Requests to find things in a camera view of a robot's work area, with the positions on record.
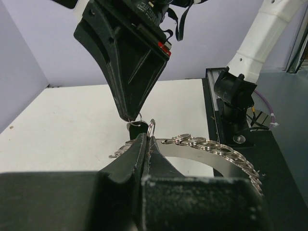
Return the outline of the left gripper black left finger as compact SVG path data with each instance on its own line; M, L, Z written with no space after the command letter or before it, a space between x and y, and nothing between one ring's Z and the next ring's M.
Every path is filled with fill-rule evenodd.
M137 231L147 137L99 171L0 176L3 231Z

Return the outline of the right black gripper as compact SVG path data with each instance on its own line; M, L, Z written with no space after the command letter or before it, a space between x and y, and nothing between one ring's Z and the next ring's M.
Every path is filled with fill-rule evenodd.
M162 30L171 0L124 0L136 15L105 15L98 0L78 0L74 38L93 57L112 92L121 119L130 121L171 56L171 29Z

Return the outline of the black key fob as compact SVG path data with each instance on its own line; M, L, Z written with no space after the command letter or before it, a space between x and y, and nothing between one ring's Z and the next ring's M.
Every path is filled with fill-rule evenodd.
M144 121L134 121L127 123L130 140L134 140L141 133L147 133L149 125Z

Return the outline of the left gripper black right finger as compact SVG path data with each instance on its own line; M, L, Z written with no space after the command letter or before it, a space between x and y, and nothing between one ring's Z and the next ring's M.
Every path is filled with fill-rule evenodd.
M271 231L261 195L245 178L186 177L148 143L141 179L143 231Z

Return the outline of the metal ring disc with keyrings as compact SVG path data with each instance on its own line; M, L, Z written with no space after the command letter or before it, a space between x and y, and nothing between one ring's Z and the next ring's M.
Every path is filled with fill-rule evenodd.
M154 136L155 121L128 141L101 170L104 185L115 198L146 200L155 195L177 199L219 193L231 199L260 200L261 181L254 166L231 147L203 137L182 134L169 139ZM186 177L168 160L179 157L221 170L221 178Z

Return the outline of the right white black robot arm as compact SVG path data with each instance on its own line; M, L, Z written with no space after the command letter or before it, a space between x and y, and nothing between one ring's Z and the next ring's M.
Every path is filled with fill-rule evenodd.
M131 122L171 56L169 38L181 41L187 12L199 0L75 0L75 39L102 70L121 119ZM302 0L265 0L234 57L215 82L223 118L245 122L262 66Z

